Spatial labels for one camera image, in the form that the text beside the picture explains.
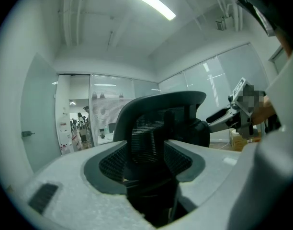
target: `cardboard box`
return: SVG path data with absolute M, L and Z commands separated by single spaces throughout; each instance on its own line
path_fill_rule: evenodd
M 252 137 L 248 140 L 243 139 L 235 129 L 229 130 L 229 140 L 234 151 L 242 151 L 243 147 L 250 142 L 259 142 L 261 140 L 261 132 L 257 137 Z

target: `door handle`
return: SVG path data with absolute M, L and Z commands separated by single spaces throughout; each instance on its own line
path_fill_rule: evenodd
M 34 135 L 35 133 L 33 133 L 32 131 L 22 131 L 21 135 L 22 137 L 27 137 L 27 136 L 31 136 Z

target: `white desk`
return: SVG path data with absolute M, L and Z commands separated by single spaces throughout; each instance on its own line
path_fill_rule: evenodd
M 105 135 L 105 138 L 102 139 L 101 136 L 98 136 L 98 145 L 106 144 L 113 141 L 113 133 Z

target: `person's arm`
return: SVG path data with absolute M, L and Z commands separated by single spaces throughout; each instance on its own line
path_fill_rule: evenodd
M 276 114 L 268 96 L 264 97 L 262 106 L 257 109 L 252 115 L 252 124 L 258 125 L 267 120 L 272 115 Z

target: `robotic arm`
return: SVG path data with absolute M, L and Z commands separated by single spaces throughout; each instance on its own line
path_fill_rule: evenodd
M 253 85 L 242 78 L 232 95 L 228 96 L 230 103 L 206 119 L 210 132 L 235 128 L 244 139 L 257 136 L 258 131 L 253 128 L 251 116 L 263 96 L 265 92 L 255 91 Z

